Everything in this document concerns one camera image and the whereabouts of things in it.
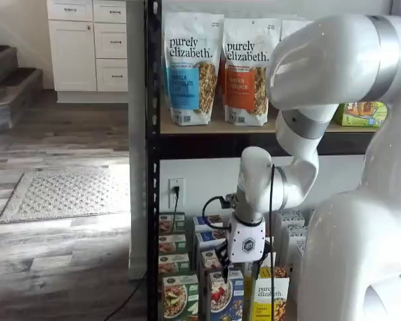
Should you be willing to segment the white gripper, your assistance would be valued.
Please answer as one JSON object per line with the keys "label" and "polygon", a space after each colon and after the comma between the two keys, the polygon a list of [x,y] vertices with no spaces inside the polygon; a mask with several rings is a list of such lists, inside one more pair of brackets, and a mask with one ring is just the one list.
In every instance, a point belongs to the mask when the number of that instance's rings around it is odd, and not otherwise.
{"label": "white gripper", "polygon": [[254,225],[240,222],[235,214],[230,218],[227,240],[215,248],[224,281],[228,280],[231,263],[252,262],[252,278],[257,279],[260,267],[273,252],[270,241],[265,240],[266,224],[262,218]]}

